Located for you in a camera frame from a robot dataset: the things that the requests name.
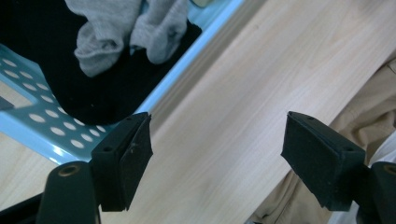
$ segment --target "laundry basket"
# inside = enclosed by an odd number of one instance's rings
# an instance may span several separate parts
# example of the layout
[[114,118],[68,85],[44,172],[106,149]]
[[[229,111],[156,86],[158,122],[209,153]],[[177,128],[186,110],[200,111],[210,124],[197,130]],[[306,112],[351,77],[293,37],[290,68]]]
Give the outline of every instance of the laundry basket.
[[[189,20],[200,26],[203,32],[136,113],[150,111],[158,103],[242,2],[216,0],[206,8],[189,4]],[[1,44],[0,81],[32,103],[0,111],[0,132],[58,164],[89,161],[92,149],[114,127],[85,125],[67,115],[51,93],[38,64],[22,58]]]

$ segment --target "black cloth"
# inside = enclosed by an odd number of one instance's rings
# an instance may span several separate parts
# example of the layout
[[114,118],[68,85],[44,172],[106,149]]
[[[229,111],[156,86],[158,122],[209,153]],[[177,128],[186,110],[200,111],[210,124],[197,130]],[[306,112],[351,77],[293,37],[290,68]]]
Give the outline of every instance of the black cloth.
[[13,3],[31,57],[40,65],[54,96],[64,111],[87,124],[110,124],[134,113],[202,32],[187,21],[186,34],[166,63],[150,63],[144,49],[132,56],[126,49],[113,67],[90,78],[74,55],[84,17],[71,12],[64,0]]

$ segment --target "gray fabric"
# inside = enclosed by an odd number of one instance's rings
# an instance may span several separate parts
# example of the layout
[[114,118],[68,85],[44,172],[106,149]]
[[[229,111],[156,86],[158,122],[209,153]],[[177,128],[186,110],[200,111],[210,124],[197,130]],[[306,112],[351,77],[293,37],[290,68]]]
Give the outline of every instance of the gray fabric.
[[128,46],[145,48],[152,63],[164,63],[187,29],[187,0],[148,0],[148,12],[140,17],[143,0],[65,2],[88,20],[78,31],[75,50],[88,77],[110,68]]
[[94,77],[110,68],[129,41],[141,0],[65,0],[88,20],[78,31],[75,55],[81,70]]
[[148,0],[148,12],[137,19],[132,32],[131,48],[146,49],[152,63],[164,63],[186,32],[187,14],[187,0]]

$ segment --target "brown fabric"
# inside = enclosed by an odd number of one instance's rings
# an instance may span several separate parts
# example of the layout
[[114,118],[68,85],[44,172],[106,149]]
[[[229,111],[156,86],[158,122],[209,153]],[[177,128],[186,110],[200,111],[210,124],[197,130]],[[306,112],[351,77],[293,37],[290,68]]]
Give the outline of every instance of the brown fabric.
[[[367,151],[367,161],[395,131],[396,60],[380,68],[331,124]],[[327,223],[332,213],[321,208],[301,179],[290,171],[249,220],[259,223]]]

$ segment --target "wooden table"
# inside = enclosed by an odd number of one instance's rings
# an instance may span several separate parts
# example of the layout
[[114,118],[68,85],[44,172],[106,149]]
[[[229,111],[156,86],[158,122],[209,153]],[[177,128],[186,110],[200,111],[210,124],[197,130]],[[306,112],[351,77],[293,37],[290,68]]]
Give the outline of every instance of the wooden table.
[[[396,49],[396,2],[247,0],[151,111],[154,156],[104,223],[243,223],[290,169],[290,110],[329,124]],[[54,164],[1,136],[0,207]]]

